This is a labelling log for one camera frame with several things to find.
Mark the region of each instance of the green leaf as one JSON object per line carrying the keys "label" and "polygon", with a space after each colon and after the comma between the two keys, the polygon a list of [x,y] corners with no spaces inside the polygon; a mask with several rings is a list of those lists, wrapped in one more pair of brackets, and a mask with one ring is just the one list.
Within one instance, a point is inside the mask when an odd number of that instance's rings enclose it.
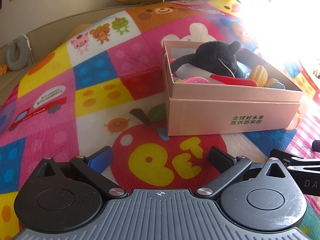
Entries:
{"label": "green leaf", "polygon": [[158,122],[166,119],[165,104],[157,105],[150,109],[148,118],[151,122]]}

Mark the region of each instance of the pink round toy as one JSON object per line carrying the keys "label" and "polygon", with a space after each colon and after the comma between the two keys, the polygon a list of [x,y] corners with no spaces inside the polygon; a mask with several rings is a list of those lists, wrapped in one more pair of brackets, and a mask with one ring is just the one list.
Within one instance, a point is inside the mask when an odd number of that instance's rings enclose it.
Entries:
{"label": "pink round toy", "polygon": [[198,83],[198,84],[210,84],[208,80],[202,77],[188,77],[181,81],[181,83]]}

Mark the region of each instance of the gray ribbed plate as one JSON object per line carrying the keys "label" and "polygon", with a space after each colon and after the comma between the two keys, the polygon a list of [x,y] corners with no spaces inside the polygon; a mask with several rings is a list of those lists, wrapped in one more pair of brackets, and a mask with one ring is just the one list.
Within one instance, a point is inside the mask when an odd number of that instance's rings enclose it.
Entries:
{"label": "gray ribbed plate", "polygon": [[211,200],[183,190],[135,189],[124,199],[111,200],[87,226],[63,234],[24,229],[13,240],[307,240],[297,228],[262,234],[228,221]]}

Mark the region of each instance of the pink box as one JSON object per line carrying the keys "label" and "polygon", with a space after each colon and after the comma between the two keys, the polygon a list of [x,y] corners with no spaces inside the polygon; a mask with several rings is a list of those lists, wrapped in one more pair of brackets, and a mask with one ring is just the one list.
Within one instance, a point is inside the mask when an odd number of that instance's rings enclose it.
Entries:
{"label": "pink box", "polygon": [[164,41],[164,93],[168,135],[203,135],[282,129],[296,114],[303,92],[272,65],[247,49],[237,61],[254,68],[263,65],[268,79],[286,89],[223,84],[174,83],[169,59],[194,53],[201,42]]}

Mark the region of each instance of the blanket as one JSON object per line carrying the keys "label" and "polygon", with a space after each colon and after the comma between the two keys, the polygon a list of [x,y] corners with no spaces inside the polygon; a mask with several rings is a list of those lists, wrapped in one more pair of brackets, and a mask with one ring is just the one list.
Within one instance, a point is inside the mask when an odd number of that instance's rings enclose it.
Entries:
{"label": "blanket", "polygon": [[[65,162],[109,145],[113,160],[102,174],[128,191],[195,190],[219,175],[207,160],[211,146],[253,162],[265,162],[273,148],[320,158],[311,149],[320,138],[319,89],[297,59],[272,62],[305,92],[287,129],[167,136],[163,41],[239,40],[265,58],[241,10],[238,0],[184,0],[121,11],[71,38],[31,69],[0,111],[0,239],[10,240],[19,232],[14,199],[45,156]],[[306,199],[300,229],[319,240],[320,199]]]}

